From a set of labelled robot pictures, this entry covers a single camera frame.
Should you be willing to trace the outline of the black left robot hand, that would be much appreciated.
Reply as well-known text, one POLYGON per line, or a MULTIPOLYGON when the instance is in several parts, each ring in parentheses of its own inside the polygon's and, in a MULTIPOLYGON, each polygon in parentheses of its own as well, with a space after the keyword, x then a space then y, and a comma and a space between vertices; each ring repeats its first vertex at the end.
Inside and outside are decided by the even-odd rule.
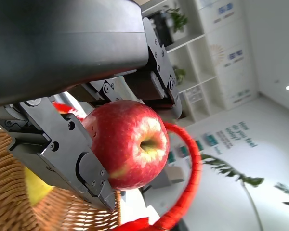
POLYGON ((0 127, 9 152, 49 185, 113 211, 108 173, 92 139, 51 103, 69 91, 97 107, 120 96, 123 76, 162 118, 182 113, 176 76, 141 7, 132 0, 0 0, 0 127))

